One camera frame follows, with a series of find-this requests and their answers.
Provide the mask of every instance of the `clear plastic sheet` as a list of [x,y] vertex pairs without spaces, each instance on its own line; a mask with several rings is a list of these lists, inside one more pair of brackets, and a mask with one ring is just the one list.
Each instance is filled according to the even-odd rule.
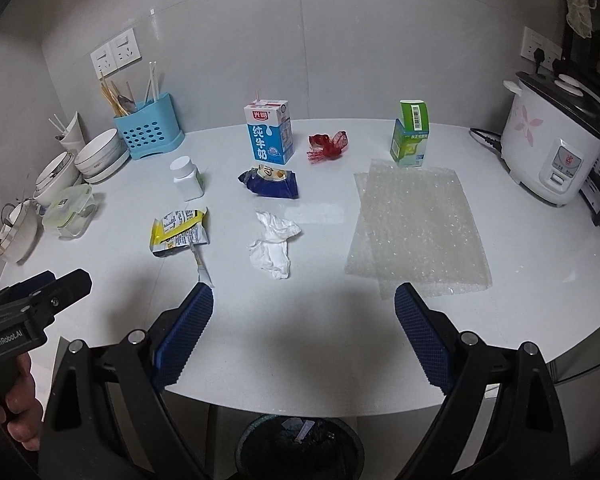
[[345,272],[377,278],[381,297],[411,282],[422,296],[485,290],[491,273],[456,173],[373,161],[356,175],[361,212]]

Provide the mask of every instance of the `blue utensil holder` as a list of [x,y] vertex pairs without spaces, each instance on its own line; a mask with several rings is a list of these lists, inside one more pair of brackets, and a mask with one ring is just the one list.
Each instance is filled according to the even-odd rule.
[[184,140],[184,134],[178,126],[171,95],[165,92],[155,103],[142,105],[139,104],[141,108],[135,114],[113,119],[131,158],[136,160],[175,150]]

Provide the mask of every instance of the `kitchen counter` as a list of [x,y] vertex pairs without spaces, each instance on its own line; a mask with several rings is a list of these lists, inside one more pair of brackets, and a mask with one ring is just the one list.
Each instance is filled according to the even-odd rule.
[[[210,243],[202,247],[214,282],[214,314],[177,384],[184,396],[261,413],[361,416],[439,404],[375,280],[344,266],[360,201],[353,173],[373,158],[390,159],[394,121],[293,121],[297,201],[257,197],[237,177],[253,164],[245,126],[186,136],[172,153],[128,162],[94,186],[99,210],[77,240],[43,235],[21,265],[7,265],[0,286],[43,270],[62,276],[78,267],[91,294],[56,317],[49,342],[31,353],[41,400],[48,395],[58,338],[111,344],[180,304],[197,280],[192,254],[156,258],[148,248],[154,218],[184,208],[170,162],[189,155],[206,183],[190,207],[208,207]],[[307,137],[346,130],[336,161],[312,166]],[[493,286],[426,299],[459,331],[488,344],[518,348],[534,341],[549,361],[600,327],[600,229],[584,200],[557,208],[517,186],[493,153],[466,128],[431,125],[427,167],[458,174],[482,238]],[[274,280],[253,268],[248,245],[260,237],[255,211],[302,218],[289,242],[291,276]]]

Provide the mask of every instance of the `screw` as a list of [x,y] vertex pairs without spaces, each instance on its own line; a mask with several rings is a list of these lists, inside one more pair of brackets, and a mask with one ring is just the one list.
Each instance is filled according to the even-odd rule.
[[462,341],[465,345],[473,346],[475,344],[478,344],[478,341],[480,341],[480,339],[473,332],[462,332],[462,335],[460,336],[460,341]]
[[79,352],[80,350],[82,350],[82,341],[81,340],[76,339],[69,343],[69,352],[71,352],[72,354],[75,354],[75,353]]
[[137,345],[144,341],[144,330],[134,330],[126,338],[132,345]]
[[536,355],[538,353],[538,346],[531,341],[528,341],[522,345],[523,350],[529,355]]

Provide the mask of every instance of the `black trash bag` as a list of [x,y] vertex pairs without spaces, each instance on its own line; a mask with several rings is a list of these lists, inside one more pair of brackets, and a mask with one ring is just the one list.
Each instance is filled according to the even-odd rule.
[[304,418],[314,426],[302,442],[287,416],[264,415],[252,422],[235,453],[238,471],[251,480],[358,480],[365,455],[360,439],[337,418]]

